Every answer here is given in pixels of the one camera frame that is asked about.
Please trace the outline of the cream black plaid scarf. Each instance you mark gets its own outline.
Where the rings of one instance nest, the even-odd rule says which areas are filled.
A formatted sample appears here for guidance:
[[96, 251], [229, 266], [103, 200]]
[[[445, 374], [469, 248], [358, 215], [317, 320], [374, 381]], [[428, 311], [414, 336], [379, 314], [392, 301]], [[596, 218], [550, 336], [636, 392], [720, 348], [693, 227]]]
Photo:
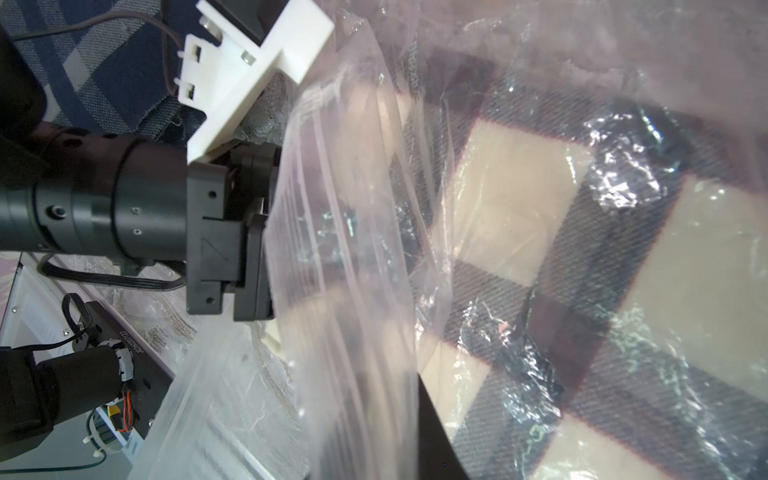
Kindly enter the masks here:
[[767, 56], [383, 46], [469, 479], [767, 475]]

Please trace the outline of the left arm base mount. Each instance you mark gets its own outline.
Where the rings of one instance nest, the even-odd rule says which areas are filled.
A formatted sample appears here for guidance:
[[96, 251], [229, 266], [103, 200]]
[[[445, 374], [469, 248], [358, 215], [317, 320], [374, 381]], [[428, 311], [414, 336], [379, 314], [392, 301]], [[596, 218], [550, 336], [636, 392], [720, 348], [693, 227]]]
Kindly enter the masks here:
[[101, 303], [72, 293], [64, 296], [62, 310], [75, 333], [68, 352], [53, 359], [54, 422], [115, 401], [124, 407], [118, 415], [121, 430], [145, 437], [170, 387], [170, 371]]

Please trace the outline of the clear plastic vacuum bag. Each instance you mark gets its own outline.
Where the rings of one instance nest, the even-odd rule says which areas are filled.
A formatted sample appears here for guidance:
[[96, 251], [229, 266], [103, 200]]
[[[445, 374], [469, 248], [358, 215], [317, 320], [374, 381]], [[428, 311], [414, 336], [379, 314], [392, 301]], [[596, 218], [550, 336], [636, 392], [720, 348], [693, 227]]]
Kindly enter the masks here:
[[423, 328], [446, 253], [426, 224], [383, 46], [543, 56], [735, 48], [767, 56], [763, 1], [326, 1], [337, 29], [288, 117], [266, 256], [276, 317], [203, 323], [135, 479], [416, 479]]

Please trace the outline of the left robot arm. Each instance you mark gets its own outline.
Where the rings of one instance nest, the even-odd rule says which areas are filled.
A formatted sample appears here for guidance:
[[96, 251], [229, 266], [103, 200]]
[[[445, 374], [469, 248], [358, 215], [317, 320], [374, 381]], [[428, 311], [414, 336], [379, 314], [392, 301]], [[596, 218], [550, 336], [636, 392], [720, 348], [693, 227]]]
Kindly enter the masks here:
[[[38, 253], [43, 276], [76, 283], [184, 289], [193, 315], [273, 316], [263, 233], [280, 150], [230, 141], [195, 161], [135, 135], [48, 123], [43, 89], [8, 35], [1, 38], [1, 247]], [[105, 336], [93, 304], [69, 293], [62, 313], [72, 354], [39, 361], [41, 344], [1, 351], [1, 457], [37, 448], [54, 427], [113, 400], [123, 427], [145, 358]]]

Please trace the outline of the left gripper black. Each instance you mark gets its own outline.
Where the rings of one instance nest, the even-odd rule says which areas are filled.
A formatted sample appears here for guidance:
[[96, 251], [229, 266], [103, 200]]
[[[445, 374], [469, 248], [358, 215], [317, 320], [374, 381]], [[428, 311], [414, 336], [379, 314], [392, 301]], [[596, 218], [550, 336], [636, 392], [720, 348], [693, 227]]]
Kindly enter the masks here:
[[187, 167], [186, 307], [191, 315], [274, 317], [264, 231], [278, 179], [281, 148], [230, 141]]

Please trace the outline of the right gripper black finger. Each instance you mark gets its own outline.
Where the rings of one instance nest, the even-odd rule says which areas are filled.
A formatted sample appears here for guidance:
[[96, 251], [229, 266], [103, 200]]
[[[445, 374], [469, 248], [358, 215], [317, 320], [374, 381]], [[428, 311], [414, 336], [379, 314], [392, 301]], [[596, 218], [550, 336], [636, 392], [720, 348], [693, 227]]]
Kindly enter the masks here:
[[468, 480], [429, 397], [418, 377], [418, 478], [421, 480]]

